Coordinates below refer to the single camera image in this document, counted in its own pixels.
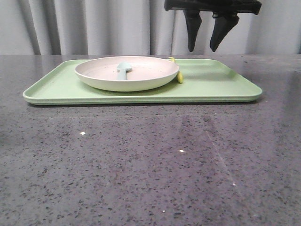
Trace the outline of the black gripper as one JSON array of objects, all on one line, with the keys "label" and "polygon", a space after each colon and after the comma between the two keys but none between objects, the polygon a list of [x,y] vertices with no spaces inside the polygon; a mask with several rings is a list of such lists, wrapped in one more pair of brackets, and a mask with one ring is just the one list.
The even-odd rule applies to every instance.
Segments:
[{"label": "black gripper", "polygon": [[261,9],[261,2],[258,0],[165,0],[164,9],[166,11],[184,10],[189,52],[194,51],[198,31],[202,23],[200,11],[214,12],[215,24],[210,39],[210,49],[215,52],[225,36],[239,22],[239,17],[234,13],[257,15]]}]

